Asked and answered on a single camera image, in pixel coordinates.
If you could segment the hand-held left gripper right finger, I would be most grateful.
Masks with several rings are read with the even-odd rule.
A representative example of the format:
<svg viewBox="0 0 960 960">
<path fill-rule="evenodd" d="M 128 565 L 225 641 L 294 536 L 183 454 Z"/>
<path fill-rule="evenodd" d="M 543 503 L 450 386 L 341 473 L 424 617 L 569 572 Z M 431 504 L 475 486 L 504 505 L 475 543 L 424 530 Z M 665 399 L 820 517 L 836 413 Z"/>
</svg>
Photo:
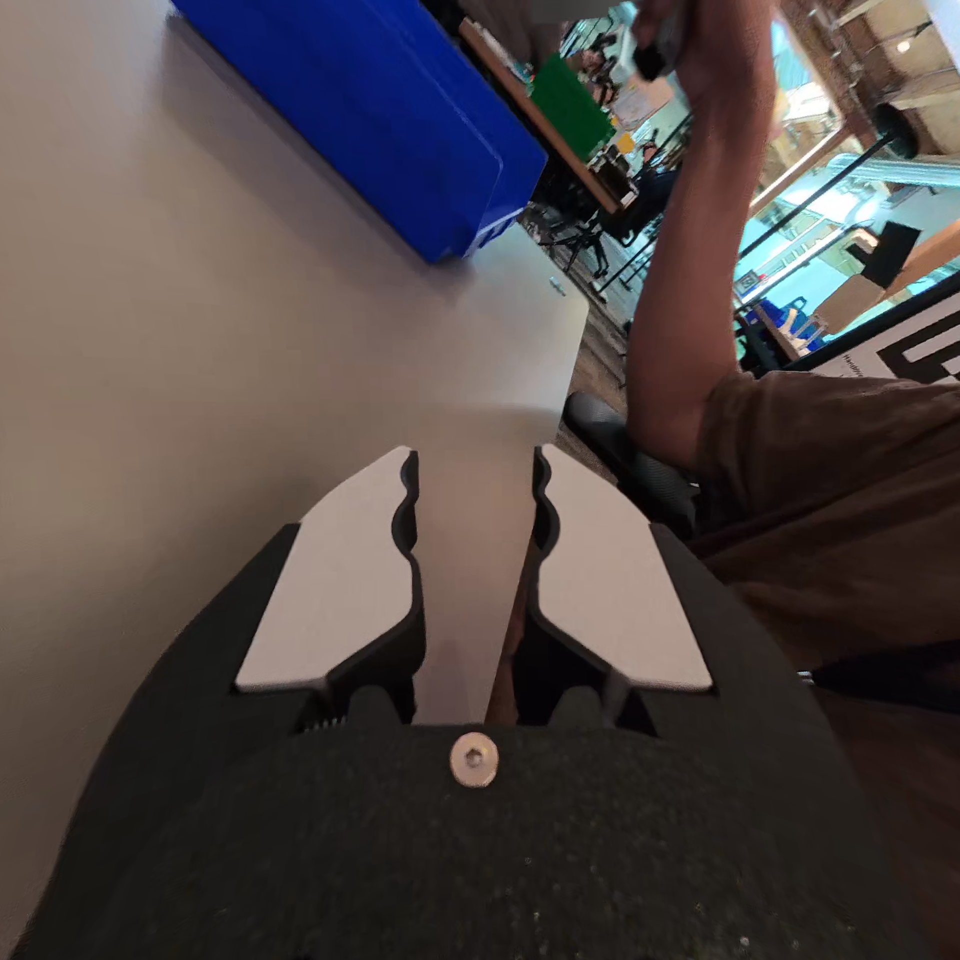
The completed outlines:
<svg viewBox="0 0 960 960">
<path fill-rule="evenodd" d="M 604 710 L 714 680 L 645 513 L 555 444 L 534 450 L 534 571 L 514 656 L 520 710 L 588 688 Z"/>
</svg>

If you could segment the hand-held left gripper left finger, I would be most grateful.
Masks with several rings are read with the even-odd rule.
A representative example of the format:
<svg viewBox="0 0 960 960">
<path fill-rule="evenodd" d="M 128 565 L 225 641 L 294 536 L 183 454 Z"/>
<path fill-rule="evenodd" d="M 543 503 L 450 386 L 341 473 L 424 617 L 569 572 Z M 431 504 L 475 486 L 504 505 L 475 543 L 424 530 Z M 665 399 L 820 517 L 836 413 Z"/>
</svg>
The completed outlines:
<svg viewBox="0 0 960 960">
<path fill-rule="evenodd" d="M 306 512 L 236 675 L 242 693 L 311 690 L 341 710 L 355 690 L 412 693 L 426 658 L 419 455 L 398 446 Z"/>
</svg>

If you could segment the blue plastic bin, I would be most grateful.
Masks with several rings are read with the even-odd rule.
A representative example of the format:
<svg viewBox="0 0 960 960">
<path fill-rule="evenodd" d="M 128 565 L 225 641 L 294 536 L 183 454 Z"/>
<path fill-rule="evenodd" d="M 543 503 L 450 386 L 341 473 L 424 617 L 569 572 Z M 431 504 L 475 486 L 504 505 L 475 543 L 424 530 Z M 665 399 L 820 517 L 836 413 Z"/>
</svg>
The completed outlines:
<svg viewBox="0 0 960 960">
<path fill-rule="evenodd" d="M 425 262 L 532 199 L 546 151 L 420 2 L 173 6 Z"/>
</svg>

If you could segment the person's right forearm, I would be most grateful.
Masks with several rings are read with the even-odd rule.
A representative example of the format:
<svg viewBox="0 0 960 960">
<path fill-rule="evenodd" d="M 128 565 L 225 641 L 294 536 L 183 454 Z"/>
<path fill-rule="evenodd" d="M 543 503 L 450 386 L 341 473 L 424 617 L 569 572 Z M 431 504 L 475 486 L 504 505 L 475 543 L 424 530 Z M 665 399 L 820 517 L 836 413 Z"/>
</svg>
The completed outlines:
<svg viewBox="0 0 960 960">
<path fill-rule="evenodd" d="M 737 366 L 734 273 L 775 98 L 765 78 L 714 86 L 691 105 L 626 356 L 630 439 L 670 467 L 692 470 L 710 396 Z"/>
</svg>

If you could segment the person's right hand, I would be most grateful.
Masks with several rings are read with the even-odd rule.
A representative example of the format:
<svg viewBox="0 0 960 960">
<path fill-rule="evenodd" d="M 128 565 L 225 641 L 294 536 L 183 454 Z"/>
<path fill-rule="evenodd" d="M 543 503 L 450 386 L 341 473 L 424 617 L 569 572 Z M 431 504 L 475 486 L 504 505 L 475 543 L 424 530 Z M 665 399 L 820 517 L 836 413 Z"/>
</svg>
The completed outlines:
<svg viewBox="0 0 960 960">
<path fill-rule="evenodd" d="M 691 114 L 759 113 L 769 118 L 777 90 L 774 3 L 697 1 L 686 2 L 686 9 L 677 74 Z"/>
</svg>

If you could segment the green plastic bin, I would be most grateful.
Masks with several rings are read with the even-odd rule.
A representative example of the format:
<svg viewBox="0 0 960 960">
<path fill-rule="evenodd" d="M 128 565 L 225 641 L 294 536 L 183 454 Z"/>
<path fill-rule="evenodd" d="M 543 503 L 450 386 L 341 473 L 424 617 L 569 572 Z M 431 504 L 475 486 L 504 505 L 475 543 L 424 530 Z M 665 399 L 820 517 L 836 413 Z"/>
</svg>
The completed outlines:
<svg viewBox="0 0 960 960">
<path fill-rule="evenodd" d="M 584 164 L 615 136 L 609 114 L 559 54 L 551 55 L 534 74 L 530 99 Z"/>
</svg>

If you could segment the black office chair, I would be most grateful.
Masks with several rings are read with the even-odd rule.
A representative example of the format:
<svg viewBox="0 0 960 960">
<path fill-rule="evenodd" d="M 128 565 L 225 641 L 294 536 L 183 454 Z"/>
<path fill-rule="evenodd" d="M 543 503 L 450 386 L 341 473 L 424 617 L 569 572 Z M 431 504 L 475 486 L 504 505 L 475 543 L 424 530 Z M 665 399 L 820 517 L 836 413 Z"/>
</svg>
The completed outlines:
<svg viewBox="0 0 960 960">
<path fill-rule="evenodd" d="M 624 414 L 584 391 L 570 394 L 562 422 L 612 474 L 618 490 L 655 523 L 688 541 L 697 532 L 699 486 L 687 472 L 642 452 Z"/>
</svg>

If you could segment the person's brown clothing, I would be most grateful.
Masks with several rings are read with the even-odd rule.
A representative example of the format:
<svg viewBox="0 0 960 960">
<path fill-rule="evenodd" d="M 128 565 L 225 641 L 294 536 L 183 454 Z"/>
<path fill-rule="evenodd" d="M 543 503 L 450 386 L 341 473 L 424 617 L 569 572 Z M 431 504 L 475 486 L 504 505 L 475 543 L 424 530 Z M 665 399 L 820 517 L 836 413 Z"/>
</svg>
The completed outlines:
<svg viewBox="0 0 960 960">
<path fill-rule="evenodd" d="M 697 532 L 650 520 L 714 690 L 516 708 L 484 957 L 958 958 L 958 429 L 958 386 L 716 386 Z"/>
</svg>

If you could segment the black round pole weight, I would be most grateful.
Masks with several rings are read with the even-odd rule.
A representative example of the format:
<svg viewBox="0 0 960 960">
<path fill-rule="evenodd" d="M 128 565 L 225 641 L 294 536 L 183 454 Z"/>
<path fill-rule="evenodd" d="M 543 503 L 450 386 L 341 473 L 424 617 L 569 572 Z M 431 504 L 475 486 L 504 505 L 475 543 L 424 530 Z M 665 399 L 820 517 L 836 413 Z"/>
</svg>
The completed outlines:
<svg viewBox="0 0 960 960">
<path fill-rule="evenodd" d="M 917 131 L 906 113 L 890 102 L 878 104 L 872 119 L 880 144 L 903 161 L 914 160 L 919 153 L 920 141 Z"/>
</svg>

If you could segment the black framed board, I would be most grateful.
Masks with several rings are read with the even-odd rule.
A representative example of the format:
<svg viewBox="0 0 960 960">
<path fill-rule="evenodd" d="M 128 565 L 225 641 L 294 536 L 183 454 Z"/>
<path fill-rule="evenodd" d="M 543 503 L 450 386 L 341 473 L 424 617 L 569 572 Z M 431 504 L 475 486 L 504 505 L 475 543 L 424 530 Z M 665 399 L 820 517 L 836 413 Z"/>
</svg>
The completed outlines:
<svg viewBox="0 0 960 960">
<path fill-rule="evenodd" d="M 959 381 L 959 275 L 913 296 L 821 350 L 811 371 L 832 378 Z"/>
</svg>

